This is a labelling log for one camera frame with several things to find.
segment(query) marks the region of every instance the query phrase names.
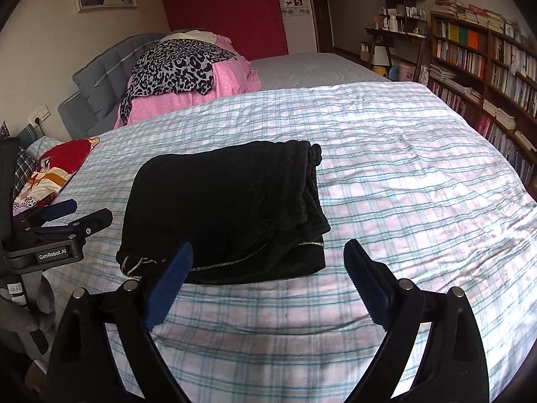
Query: door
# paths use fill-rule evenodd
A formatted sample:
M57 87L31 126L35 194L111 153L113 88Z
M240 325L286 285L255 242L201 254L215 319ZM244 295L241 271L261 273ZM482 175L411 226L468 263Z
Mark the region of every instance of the door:
M334 52L334 42L328 0L311 0L311 5L313 6L317 51L319 53L332 53Z

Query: electrical outlet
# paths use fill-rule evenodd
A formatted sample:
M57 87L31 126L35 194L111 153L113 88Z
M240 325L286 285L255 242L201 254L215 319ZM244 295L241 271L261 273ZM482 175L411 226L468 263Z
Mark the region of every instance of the electrical outlet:
M42 104L36 111L34 111L33 114L28 117L28 121L33 127L37 127L36 118L39 118L40 122L43 122L48 117L50 117L50 110L48 110L46 104Z

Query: red panel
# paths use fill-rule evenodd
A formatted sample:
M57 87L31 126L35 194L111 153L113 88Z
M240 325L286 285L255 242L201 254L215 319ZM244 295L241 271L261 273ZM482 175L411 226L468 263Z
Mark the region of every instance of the red panel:
M170 29L203 27L248 60L288 54L279 0L162 0Z

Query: folded black garment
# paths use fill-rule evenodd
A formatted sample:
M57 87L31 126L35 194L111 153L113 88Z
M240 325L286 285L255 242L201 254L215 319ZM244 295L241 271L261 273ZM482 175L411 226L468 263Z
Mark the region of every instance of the folded black garment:
M256 141L198 154L165 154L134 179L116 260L129 277L193 248L186 283L289 279L325 267L315 168L308 141Z

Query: desk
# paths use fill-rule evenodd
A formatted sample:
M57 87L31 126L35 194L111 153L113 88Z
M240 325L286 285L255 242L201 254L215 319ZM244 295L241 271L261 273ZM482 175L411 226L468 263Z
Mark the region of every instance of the desk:
M416 63L416 71L414 73L414 78L412 79L412 81L417 82L420 79L420 68L422 67L423 56L425 54L427 43L429 42L428 38L420 38L417 36L408 35L406 33L390 32L389 30L371 29L367 27L366 27L366 32L373 37L371 39L371 52L370 52L370 60L369 60L370 70L373 69L373 56L375 55L375 47L377 46L377 38L379 36L382 36L384 39L392 39L392 40L398 39L401 41L407 41L413 44L420 45L420 51L418 52L418 61ZM390 47L388 45L386 45L386 53L388 55L388 62L391 66L392 63L391 63Z

